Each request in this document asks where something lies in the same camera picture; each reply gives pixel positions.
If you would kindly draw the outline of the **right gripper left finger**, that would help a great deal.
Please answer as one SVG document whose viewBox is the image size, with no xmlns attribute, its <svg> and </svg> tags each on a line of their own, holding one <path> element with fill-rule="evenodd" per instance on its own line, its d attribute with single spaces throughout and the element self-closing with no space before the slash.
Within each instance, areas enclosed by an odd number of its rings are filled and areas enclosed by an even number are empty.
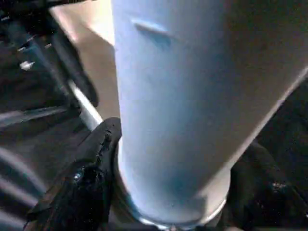
<svg viewBox="0 0 308 231">
<path fill-rule="evenodd" d="M 29 211 L 27 231 L 99 231 L 108 222 L 114 156 L 121 138 L 117 117 L 103 121 L 73 151 L 53 185 Z"/>
</svg>

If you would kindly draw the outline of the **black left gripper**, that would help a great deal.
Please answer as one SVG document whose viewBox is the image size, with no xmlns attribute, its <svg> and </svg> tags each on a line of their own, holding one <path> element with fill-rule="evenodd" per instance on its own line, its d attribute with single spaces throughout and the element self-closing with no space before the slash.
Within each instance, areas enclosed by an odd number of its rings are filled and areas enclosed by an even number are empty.
<svg viewBox="0 0 308 231">
<path fill-rule="evenodd" d="M 43 84 L 66 107 L 79 108 L 68 85 L 68 74 L 92 105 L 98 106 L 97 92 L 83 68 L 76 48 L 66 36 L 55 36 L 57 29 L 49 14 L 6 13 L 0 18 L 0 29 L 17 54 L 19 67 L 24 71 L 35 70 L 42 74 Z"/>
</svg>

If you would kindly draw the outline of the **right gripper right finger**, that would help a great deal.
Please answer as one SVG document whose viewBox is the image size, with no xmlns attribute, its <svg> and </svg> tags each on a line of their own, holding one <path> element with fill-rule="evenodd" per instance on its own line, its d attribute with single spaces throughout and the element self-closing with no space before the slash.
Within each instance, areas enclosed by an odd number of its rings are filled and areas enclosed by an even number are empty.
<svg viewBox="0 0 308 231">
<path fill-rule="evenodd" d="M 306 231 L 308 204 L 268 150 L 253 142 L 231 169 L 223 221 L 243 231 Z"/>
</svg>

